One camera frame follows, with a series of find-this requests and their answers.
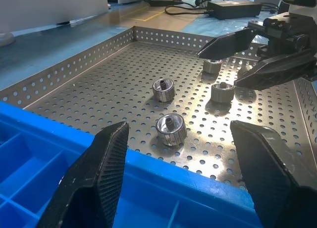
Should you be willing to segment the large white backdrop panel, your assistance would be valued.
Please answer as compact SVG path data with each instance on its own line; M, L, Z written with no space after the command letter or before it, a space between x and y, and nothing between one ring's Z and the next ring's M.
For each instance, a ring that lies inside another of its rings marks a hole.
M0 33L86 18L107 10L107 0L0 0Z

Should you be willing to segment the metal nut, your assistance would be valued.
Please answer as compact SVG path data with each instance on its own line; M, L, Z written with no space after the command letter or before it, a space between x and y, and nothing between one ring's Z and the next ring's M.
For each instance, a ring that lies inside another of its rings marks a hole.
M155 127L159 139L166 146L179 146L187 137L185 120L179 114L172 113L161 116Z
M175 97L175 84L172 79L161 78L152 84L154 99L158 102L170 102Z
M203 63L203 71L210 74L217 74L220 72L222 60L205 59Z
M235 86L226 82L211 86L211 100L217 103L230 103L234 98Z

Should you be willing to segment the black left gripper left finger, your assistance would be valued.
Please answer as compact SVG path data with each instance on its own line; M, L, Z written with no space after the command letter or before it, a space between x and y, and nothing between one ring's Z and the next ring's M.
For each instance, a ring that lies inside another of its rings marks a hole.
M72 164L37 228L112 228L123 184L129 125L105 127Z

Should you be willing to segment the slim black power adapter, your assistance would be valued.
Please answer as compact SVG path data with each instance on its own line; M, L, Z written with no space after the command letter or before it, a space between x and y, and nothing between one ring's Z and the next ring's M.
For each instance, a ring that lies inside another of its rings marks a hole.
M182 4L182 0L148 0L148 4L151 7L163 7L170 5L180 5Z

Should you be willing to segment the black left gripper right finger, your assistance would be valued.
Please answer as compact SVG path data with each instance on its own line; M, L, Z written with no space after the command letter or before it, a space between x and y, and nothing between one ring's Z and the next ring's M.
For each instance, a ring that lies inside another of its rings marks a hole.
M230 123L242 179L263 228L317 228L317 164L272 128Z

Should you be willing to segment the blue compartment tray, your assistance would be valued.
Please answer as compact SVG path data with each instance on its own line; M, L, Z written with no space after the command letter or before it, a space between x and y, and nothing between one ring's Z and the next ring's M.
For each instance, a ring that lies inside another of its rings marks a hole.
M35 228L93 135L0 102L0 228ZM261 228L243 190L129 150L113 228Z

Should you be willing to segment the brown cardboard sheet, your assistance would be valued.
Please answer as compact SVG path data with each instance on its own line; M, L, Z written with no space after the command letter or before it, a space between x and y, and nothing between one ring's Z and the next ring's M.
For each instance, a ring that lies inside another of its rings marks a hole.
M118 34L133 26L153 29L181 31L192 23L199 14L168 15L164 7L150 7L145 2L113 6L108 13L95 17L92 22L103 32Z

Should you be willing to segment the metal nut compartment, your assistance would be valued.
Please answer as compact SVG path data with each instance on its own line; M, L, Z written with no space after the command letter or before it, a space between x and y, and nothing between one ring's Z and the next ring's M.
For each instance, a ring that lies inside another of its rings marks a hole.
M237 76L238 76L238 77L242 77L243 74L245 74L246 72L248 72L248 71L251 70L252 68L253 68L252 65L244 65L244 66L242 66L242 67L239 69L239 71L238 71L238 73L237 73Z

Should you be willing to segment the perforated metal tray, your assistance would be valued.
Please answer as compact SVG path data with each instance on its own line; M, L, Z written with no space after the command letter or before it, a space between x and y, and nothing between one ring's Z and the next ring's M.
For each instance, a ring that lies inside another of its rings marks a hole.
M258 61L258 44L203 72L197 51L208 36L132 27L0 91L0 102L96 134L120 121L130 124L131 149L203 176L242 187L232 120L268 126L309 163L317 164L317 96L311 82L287 82L262 91L237 88L227 105L211 101L211 86L232 84L239 69ZM170 102L154 99L152 84L174 81ZM187 137L164 145L156 131L165 114L185 120Z

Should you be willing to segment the large black power adapter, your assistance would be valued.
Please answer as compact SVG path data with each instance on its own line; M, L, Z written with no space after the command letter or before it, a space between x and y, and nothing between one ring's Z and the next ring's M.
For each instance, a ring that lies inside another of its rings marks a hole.
M253 1L215 1L207 5L207 13L219 20L255 17L261 10L262 5Z

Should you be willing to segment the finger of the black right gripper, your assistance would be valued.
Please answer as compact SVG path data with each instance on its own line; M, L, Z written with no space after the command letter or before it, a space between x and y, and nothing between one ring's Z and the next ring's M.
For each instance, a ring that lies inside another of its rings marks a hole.
M304 50L290 55L279 55L262 60L235 80L236 87L264 90L298 78L317 75L317 58Z
M242 29L215 37L202 47L197 56L202 59L224 59L233 56L247 50L255 35L252 29Z

